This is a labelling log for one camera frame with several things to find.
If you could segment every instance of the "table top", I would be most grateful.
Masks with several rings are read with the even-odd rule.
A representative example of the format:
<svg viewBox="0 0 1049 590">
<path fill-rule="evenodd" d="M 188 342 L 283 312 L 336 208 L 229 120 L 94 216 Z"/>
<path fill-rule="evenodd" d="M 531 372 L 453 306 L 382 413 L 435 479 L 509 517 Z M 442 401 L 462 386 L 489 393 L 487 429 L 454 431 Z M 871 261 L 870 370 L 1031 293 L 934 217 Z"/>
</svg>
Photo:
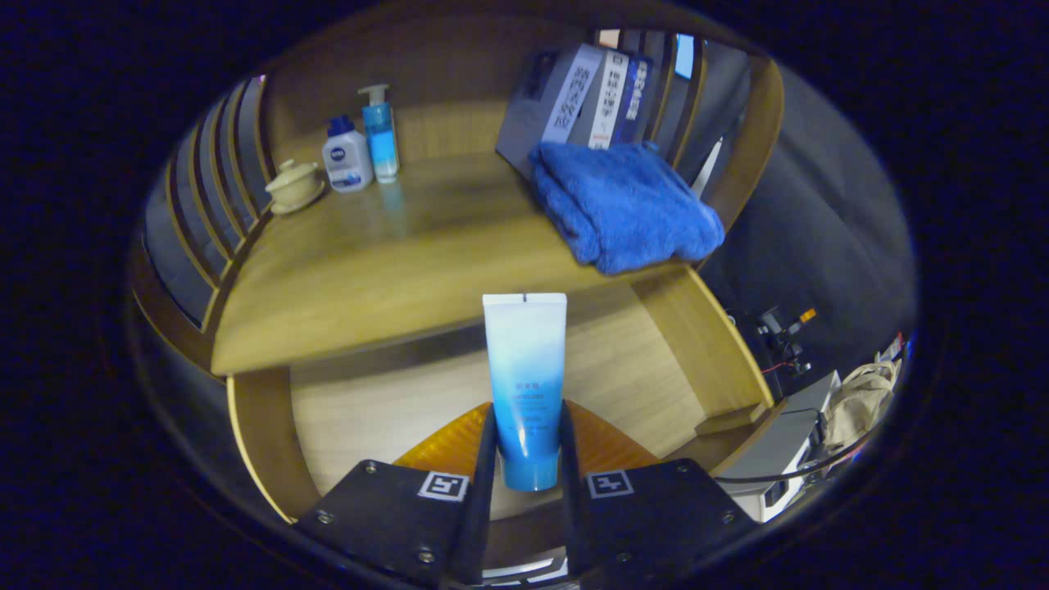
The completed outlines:
<svg viewBox="0 0 1049 590">
<path fill-rule="evenodd" d="M 330 189 L 275 216 L 230 291 L 215 335 L 219 375 L 440 334 L 483 317 L 485 293 L 571 293 L 680 268 L 615 277 L 578 265 L 491 153 L 425 160 L 398 182 Z"/>
</svg>

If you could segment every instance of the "book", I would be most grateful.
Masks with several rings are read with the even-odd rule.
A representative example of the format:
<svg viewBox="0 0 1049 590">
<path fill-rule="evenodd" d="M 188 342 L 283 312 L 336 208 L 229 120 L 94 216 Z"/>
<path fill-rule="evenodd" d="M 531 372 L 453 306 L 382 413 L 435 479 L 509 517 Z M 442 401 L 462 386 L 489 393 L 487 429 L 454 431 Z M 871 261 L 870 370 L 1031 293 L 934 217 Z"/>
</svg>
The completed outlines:
<svg viewBox="0 0 1049 590">
<path fill-rule="evenodd" d="M 612 143 L 633 144 L 641 140 L 641 133 L 647 124 L 647 108 L 651 100 L 645 100 L 652 94 L 645 88 L 652 76 L 652 59 L 648 56 L 635 54 L 630 56 L 630 65 L 626 70 L 626 86 L 623 89 L 623 100 L 616 120 L 616 129 L 612 134 Z"/>
<path fill-rule="evenodd" d="M 495 151 L 524 177 L 532 177 L 528 154 L 536 144 L 569 140 L 603 59 L 603 49 L 581 43 L 537 51 L 526 60 L 495 144 Z"/>
<path fill-rule="evenodd" d="M 583 101 L 579 117 L 569 135 L 570 144 L 593 149 L 607 149 L 616 128 L 619 103 L 623 96 L 630 59 L 615 49 L 602 49 L 601 68 Z"/>
</svg>

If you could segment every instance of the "tube cap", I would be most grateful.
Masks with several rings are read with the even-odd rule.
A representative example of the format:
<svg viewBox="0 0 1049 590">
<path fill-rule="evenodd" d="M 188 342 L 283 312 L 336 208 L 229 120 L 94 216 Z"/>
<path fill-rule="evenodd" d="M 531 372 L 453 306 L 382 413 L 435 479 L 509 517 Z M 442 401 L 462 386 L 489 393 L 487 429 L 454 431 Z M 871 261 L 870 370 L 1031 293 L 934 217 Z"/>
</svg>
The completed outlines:
<svg viewBox="0 0 1049 590">
<path fill-rule="evenodd" d="M 502 458 L 502 481 L 510 489 L 539 491 L 557 485 L 557 454 L 538 459 Z"/>
<path fill-rule="evenodd" d="M 341 135 L 343 133 L 348 133 L 354 130 L 354 122 L 349 120 L 348 117 L 343 114 L 342 117 L 336 117 L 335 119 L 328 121 L 328 136 L 334 138 L 336 135 Z"/>
</svg>

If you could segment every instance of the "black cable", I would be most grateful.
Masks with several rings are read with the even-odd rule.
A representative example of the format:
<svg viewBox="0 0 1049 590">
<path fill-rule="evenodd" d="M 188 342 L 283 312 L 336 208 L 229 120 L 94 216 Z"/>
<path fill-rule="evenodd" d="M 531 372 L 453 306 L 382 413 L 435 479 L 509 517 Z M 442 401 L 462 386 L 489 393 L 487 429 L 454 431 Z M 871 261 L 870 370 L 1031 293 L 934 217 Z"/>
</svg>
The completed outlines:
<svg viewBox="0 0 1049 590">
<path fill-rule="evenodd" d="M 723 484 L 764 484 L 772 482 L 782 482 L 785 480 L 793 480 L 794 478 L 800 478 L 801 476 L 808 476 L 809 473 L 814 473 L 828 465 L 833 465 L 842 457 L 849 455 L 850 452 L 859 448 L 866 439 L 878 429 L 880 424 L 876 424 L 873 428 L 863 433 L 863 436 L 856 439 L 856 442 L 842 448 L 841 450 L 835 452 L 834 455 L 823 459 L 822 461 L 816 463 L 815 465 L 810 465 L 805 469 L 798 469 L 797 471 L 792 471 L 790 473 L 783 473 L 780 476 L 759 476 L 755 478 L 714 478 L 714 481 L 721 482 Z"/>
</svg>

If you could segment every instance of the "beige bag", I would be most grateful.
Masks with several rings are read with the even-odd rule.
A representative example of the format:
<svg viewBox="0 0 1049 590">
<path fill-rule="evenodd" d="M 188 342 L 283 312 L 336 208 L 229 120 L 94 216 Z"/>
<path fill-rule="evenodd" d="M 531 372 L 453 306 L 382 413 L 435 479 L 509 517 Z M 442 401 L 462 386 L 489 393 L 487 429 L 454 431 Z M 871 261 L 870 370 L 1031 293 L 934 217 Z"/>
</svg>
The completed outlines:
<svg viewBox="0 0 1049 590">
<path fill-rule="evenodd" d="M 827 410 L 828 450 L 848 446 L 878 423 L 893 401 L 901 361 L 863 364 L 831 396 Z"/>
</svg>

